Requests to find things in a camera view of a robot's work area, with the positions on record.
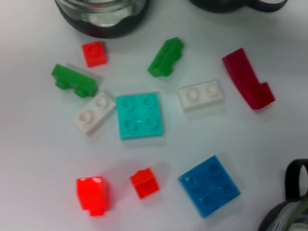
green lego slope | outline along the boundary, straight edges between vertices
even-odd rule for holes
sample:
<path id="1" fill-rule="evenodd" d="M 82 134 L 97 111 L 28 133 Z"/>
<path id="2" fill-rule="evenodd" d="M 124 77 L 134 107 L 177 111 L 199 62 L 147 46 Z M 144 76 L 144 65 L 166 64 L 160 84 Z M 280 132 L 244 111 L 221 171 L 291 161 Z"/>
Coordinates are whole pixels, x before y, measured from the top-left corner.
<path id="1" fill-rule="evenodd" d="M 154 77 L 169 76 L 172 66 L 182 56 L 184 43 L 179 38 L 167 40 L 151 63 L 148 72 Z"/>

white lego brick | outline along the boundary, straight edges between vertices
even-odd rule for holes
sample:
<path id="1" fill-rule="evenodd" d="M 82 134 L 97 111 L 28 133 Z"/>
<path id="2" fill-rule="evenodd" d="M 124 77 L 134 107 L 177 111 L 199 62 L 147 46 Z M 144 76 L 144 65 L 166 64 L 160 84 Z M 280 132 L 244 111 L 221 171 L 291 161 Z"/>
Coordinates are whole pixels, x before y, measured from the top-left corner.
<path id="1" fill-rule="evenodd" d="M 218 80 L 184 87 L 179 91 L 184 111 L 219 103 L 224 99 Z"/>
<path id="2" fill-rule="evenodd" d="M 98 93 L 74 119 L 77 127 L 87 135 L 94 132 L 115 107 L 115 102 L 105 93 Z"/>

glass jar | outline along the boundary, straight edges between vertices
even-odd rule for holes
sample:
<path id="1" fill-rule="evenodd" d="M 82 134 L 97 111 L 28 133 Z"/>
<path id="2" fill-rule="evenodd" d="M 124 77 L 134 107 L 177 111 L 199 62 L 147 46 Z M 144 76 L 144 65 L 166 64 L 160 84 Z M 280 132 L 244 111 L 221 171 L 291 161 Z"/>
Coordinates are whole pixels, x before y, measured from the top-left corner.
<path id="1" fill-rule="evenodd" d="M 150 0 L 55 0 L 75 29 L 97 38 L 115 38 L 133 30 Z"/>

lego brick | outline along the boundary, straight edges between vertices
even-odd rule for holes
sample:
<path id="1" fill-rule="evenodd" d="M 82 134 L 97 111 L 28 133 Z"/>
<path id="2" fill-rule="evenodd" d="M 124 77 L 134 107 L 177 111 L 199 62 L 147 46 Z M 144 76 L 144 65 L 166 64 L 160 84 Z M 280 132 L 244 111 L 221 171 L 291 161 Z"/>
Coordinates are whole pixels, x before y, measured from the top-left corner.
<path id="1" fill-rule="evenodd" d="M 207 217 L 240 195 L 216 156 L 179 177 L 202 217 Z"/>
<path id="2" fill-rule="evenodd" d="M 119 96 L 116 107 L 121 139 L 163 134 L 157 93 Z"/>
<path id="3" fill-rule="evenodd" d="M 98 89 L 95 79 L 59 64 L 54 68 L 52 76 L 56 79 L 57 87 L 63 90 L 75 89 L 75 94 L 82 98 L 93 97 Z"/>
<path id="4" fill-rule="evenodd" d="M 98 93 L 74 119 L 77 127 L 87 135 L 94 132 L 115 107 L 115 102 L 105 93 Z"/>
<path id="5" fill-rule="evenodd" d="M 93 42 L 82 45 L 83 54 L 88 67 L 98 66 L 107 63 L 102 42 Z"/>
<path id="6" fill-rule="evenodd" d="M 159 190 L 155 176 L 150 168 L 138 171 L 130 177 L 140 199 Z"/>
<path id="7" fill-rule="evenodd" d="M 109 209 L 109 183 L 104 178 L 80 178 L 76 186 L 80 205 L 90 216 L 101 216 Z"/>
<path id="8" fill-rule="evenodd" d="M 154 77 L 171 75 L 175 62 L 182 56 L 184 43 L 179 38 L 167 40 L 151 63 L 148 72 Z"/>
<path id="9" fill-rule="evenodd" d="M 221 102 L 224 99 L 218 80 L 184 87 L 179 91 L 184 111 Z"/>
<path id="10" fill-rule="evenodd" d="M 275 101 L 268 84 L 259 83 L 243 48 L 222 60 L 235 86 L 253 110 L 262 109 Z"/>

blue lego plate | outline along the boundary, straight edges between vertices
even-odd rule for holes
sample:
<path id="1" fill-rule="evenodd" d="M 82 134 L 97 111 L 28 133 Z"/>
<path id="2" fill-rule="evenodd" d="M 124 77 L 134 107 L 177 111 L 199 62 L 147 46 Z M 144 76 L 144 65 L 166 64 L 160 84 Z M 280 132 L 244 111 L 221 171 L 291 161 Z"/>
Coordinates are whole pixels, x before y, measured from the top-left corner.
<path id="1" fill-rule="evenodd" d="M 240 195 L 216 156 L 179 177 L 202 217 L 207 217 Z"/>

